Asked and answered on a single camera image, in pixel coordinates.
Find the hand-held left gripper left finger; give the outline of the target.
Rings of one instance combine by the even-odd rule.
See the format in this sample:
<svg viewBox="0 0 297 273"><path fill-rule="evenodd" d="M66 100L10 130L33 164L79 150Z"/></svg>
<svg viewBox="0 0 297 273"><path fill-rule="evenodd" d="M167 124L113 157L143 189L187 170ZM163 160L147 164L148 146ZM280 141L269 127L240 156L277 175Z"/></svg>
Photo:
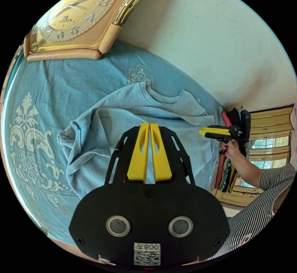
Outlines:
<svg viewBox="0 0 297 273"><path fill-rule="evenodd" d="M146 182L149 132L149 123L143 123L140 125L130 165L127 171L127 178L130 181L138 181L140 183Z"/></svg>

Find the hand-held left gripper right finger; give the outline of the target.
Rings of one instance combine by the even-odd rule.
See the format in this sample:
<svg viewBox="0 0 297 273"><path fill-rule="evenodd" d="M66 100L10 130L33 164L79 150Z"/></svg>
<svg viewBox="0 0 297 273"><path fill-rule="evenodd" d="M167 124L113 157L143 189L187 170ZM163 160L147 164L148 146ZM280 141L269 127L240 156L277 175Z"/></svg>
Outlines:
<svg viewBox="0 0 297 273"><path fill-rule="evenodd" d="M155 182L171 180L172 172L158 124L151 124L151 146Z"/></svg>

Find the person's right hand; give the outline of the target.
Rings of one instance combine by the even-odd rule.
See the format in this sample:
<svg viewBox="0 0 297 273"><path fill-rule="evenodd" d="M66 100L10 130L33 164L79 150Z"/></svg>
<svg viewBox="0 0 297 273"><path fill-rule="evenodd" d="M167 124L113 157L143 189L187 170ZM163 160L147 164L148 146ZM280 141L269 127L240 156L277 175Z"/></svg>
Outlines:
<svg viewBox="0 0 297 273"><path fill-rule="evenodd" d="M237 159L240 155L238 142L235 140L230 140L228 143L221 142L220 150L225 154L225 156L231 161Z"/></svg>

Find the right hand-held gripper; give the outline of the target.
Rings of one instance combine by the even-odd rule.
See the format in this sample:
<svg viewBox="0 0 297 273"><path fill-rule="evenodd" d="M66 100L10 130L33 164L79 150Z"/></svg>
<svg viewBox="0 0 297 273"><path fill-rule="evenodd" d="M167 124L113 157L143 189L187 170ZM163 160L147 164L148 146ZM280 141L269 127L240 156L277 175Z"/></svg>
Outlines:
<svg viewBox="0 0 297 273"><path fill-rule="evenodd" d="M243 132L237 126L229 127L219 125L209 125L199 130L199 133L205 138L215 139L220 142L228 143L230 140L243 141Z"/></svg>

